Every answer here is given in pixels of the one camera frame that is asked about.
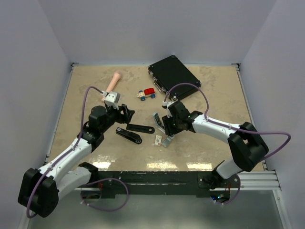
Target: black clip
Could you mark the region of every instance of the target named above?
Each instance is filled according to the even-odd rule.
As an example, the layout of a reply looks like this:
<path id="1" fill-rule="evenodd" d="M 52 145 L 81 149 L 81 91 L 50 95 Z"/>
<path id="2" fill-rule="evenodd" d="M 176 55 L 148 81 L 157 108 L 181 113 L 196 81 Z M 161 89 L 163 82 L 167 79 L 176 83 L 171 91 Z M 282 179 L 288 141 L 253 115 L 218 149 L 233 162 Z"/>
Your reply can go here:
<path id="1" fill-rule="evenodd" d="M 152 126 L 127 124 L 126 129 L 131 130 L 131 131 L 147 133 L 147 134 L 153 134 L 154 133 L 154 128 Z"/>
<path id="2" fill-rule="evenodd" d="M 140 135 L 138 135 L 136 133 L 124 130 L 124 129 L 119 128 L 119 127 L 116 128 L 115 132 L 119 136 L 122 136 L 122 137 L 136 143 L 136 144 L 141 144 L 142 143 L 142 139 L 141 139 Z"/>

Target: toy car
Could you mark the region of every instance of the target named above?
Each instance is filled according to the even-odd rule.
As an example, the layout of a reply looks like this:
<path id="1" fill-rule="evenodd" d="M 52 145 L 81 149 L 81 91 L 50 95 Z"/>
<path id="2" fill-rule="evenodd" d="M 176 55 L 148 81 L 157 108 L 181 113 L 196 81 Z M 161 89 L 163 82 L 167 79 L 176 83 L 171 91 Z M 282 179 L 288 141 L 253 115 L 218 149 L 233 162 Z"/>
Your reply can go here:
<path id="1" fill-rule="evenodd" d="M 144 101 L 146 97 L 151 97 L 152 99 L 156 97 L 154 89 L 147 88 L 144 91 L 139 91 L 137 94 L 137 97 L 141 99 L 141 101 Z"/>

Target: beige tabletop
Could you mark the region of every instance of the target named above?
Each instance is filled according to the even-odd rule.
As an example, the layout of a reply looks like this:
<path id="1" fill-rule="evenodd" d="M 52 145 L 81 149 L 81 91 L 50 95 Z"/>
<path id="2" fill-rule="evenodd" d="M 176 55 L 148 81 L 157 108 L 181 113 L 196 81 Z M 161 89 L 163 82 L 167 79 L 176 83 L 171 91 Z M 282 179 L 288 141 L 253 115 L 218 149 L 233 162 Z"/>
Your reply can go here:
<path id="1" fill-rule="evenodd" d="M 231 66 L 187 66 L 201 81 L 210 110 L 208 115 L 224 122 L 242 124 L 250 121 L 243 92 L 235 67 Z M 121 94 L 119 104 L 126 104 L 135 110 L 132 124 L 155 127 L 154 134 L 138 133 L 142 143 L 137 145 L 117 135 L 115 129 L 126 125 L 115 123 L 105 134 L 104 141 L 89 156 L 87 161 L 100 170 L 128 171 L 190 171 L 212 170 L 223 160 L 231 157 L 229 146 L 220 140 L 203 134 L 183 131 L 175 136 L 165 148 L 154 146 L 156 135 L 165 135 L 156 128 L 152 114 L 166 115 L 161 107 L 164 94 L 156 92 L 156 98 L 141 101 L 136 97 L 139 90 L 153 87 L 153 80 L 146 66 L 76 66 L 73 70 L 64 106 L 61 112 L 49 161 L 69 146 L 80 131 L 81 106 L 86 89 L 93 85 L 105 90 L 113 73 L 123 73 L 114 88 Z M 192 112 L 204 112 L 206 104 L 203 96 L 196 92 L 182 100 Z M 102 105 L 101 96 L 91 90 L 87 97 L 85 121 L 92 107 Z M 263 170 L 261 163 L 255 170 Z"/>

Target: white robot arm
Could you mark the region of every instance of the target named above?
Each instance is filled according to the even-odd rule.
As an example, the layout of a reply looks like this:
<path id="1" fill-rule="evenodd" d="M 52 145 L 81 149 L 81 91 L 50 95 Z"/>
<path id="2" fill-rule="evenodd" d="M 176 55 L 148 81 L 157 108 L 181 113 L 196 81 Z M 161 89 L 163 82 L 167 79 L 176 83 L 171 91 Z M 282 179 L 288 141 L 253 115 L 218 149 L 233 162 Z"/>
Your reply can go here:
<path id="1" fill-rule="evenodd" d="M 163 108 L 167 109 L 167 116 L 162 120 L 168 136 L 187 130 L 206 134 L 229 144 L 233 157 L 219 164 L 213 171 L 214 177 L 208 177 L 206 180 L 215 186 L 241 171 L 250 172 L 269 151 L 259 135 L 237 131 L 256 131 L 251 123 L 231 124 L 210 118 L 198 111 L 190 113 L 180 101 L 164 102 Z"/>
<path id="2" fill-rule="evenodd" d="M 120 94 L 102 92 L 105 106 L 92 108 L 89 120 L 81 128 L 73 143 L 54 160 L 25 172 L 18 202 L 42 217 L 48 216 L 57 203 L 75 188 L 94 180 L 97 168 L 89 163 L 77 163 L 92 153 L 104 140 L 104 133 L 115 122 L 129 123 L 135 111 L 126 105 L 118 106 Z"/>

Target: white wall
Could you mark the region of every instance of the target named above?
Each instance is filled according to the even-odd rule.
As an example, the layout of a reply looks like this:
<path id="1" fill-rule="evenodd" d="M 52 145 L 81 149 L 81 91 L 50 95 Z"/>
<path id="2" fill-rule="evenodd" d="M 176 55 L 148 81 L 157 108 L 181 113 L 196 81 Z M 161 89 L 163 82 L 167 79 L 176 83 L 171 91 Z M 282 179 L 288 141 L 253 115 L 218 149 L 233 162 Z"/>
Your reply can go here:
<path id="1" fill-rule="evenodd" d="M 237 63 L 275 0 L 39 0 L 70 60 Z"/>
<path id="2" fill-rule="evenodd" d="M 21 180 L 46 156 L 69 62 L 36 0 L 0 1 L 0 228 L 17 228 Z"/>
<path id="3" fill-rule="evenodd" d="M 267 160 L 276 169 L 294 228 L 304 228 L 305 1 L 277 0 L 241 64 L 259 130 L 286 130 L 292 141 Z M 284 137 L 267 138 L 271 149 Z"/>

